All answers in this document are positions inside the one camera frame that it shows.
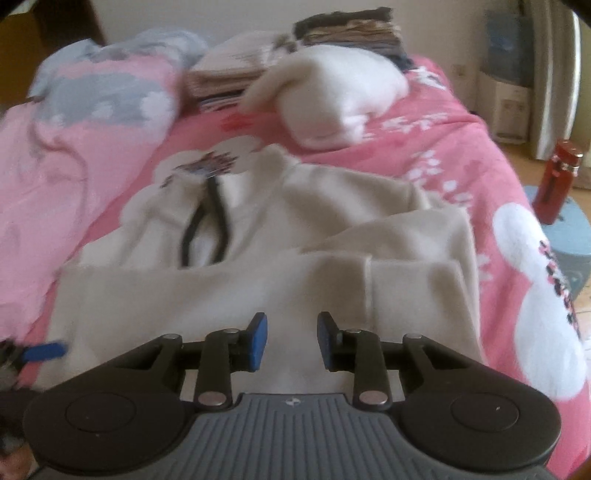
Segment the black circular pad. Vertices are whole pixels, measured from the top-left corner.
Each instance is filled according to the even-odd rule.
[[[543,464],[560,434],[552,402],[525,386],[502,393],[465,393],[468,388],[419,388],[410,394],[400,415],[406,437],[432,458],[471,472],[512,472]]]
[[[452,415],[473,430],[501,432],[515,424],[519,409],[511,400],[500,395],[468,393],[452,403]]]
[[[113,475],[166,453],[186,418],[177,394],[164,387],[94,393],[57,387],[31,402],[23,426],[40,463],[66,473]]]
[[[134,416],[134,403],[114,393],[94,393],[78,398],[66,410],[70,425],[92,433],[119,430],[132,421]]]

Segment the folded cloth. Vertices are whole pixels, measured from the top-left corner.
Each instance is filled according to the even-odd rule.
[[[389,58],[403,71],[414,67],[404,51],[400,28],[391,22],[351,20],[346,25],[319,27],[304,36],[303,44],[363,48]]]
[[[189,96],[203,98],[244,90],[295,49],[288,34],[247,32],[214,47],[186,74]]]
[[[242,97],[243,113],[276,109],[302,147],[337,150],[363,141],[365,124],[408,95],[388,59],[358,48],[316,45],[286,58]]]
[[[201,113],[217,112],[224,108],[236,106],[240,103],[242,94],[234,95],[218,95],[211,98],[203,99],[199,102],[199,111]]]
[[[359,12],[333,12],[331,14],[320,14],[300,20],[294,25],[294,36],[300,40],[310,30],[320,27],[338,27],[346,25],[351,20],[377,20],[390,22],[392,20],[392,9],[379,7],[375,10],[363,10]]]
[[[186,76],[187,93],[191,98],[204,99],[213,95],[225,95],[237,90],[246,90],[260,74],[229,77],[227,79],[201,79],[190,73]]]
[[[339,25],[337,27],[314,28],[304,35],[303,40],[322,37],[324,35],[346,34],[347,32],[364,33],[367,35],[388,33],[398,39],[402,38],[400,27],[394,26],[392,22],[381,22],[377,20],[351,20],[346,25]]]
[[[269,318],[261,370],[235,374],[235,392],[350,391],[350,375],[323,368],[322,310],[344,328],[390,341],[420,332],[480,359],[478,268],[464,209],[411,183],[301,164],[277,146],[241,161],[243,173],[217,178],[232,233],[221,263],[209,265],[219,231],[206,215],[193,266],[179,268],[183,233],[207,188],[203,176],[178,169],[65,267],[49,338],[66,341],[69,354],[42,367],[38,386],[163,333],[199,340],[258,311]]]

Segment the gray ribbed plate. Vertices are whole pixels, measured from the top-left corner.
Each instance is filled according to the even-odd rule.
[[[76,480],[42,469],[34,480]],[[555,480],[542,467],[478,475],[417,450],[383,414],[344,395],[250,395],[231,411],[201,415],[167,456],[108,480]]]

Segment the light blue cloth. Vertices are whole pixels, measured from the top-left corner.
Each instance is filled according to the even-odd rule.
[[[174,109],[177,115],[178,102],[153,80],[124,72],[89,73],[75,79],[57,77],[40,103],[36,118],[63,128],[84,120],[141,128],[147,121],[145,106],[149,98],[155,98],[165,109]]]
[[[52,87],[58,69],[62,66],[90,60],[125,60],[130,55],[164,55],[179,69],[188,69],[207,51],[207,43],[199,35],[176,28],[152,28],[131,40],[99,47],[92,40],[81,40],[47,57],[37,69],[28,96],[35,100],[45,98]]]

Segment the stack of folded clothes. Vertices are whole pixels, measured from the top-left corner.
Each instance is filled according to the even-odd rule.
[[[200,112],[236,105],[242,92],[296,48],[290,35],[247,32],[211,49],[188,72],[186,90]]]
[[[305,46],[362,48],[389,58],[403,71],[414,68],[402,46],[400,28],[392,23],[392,9],[388,7],[315,15],[296,23],[294,35]]]

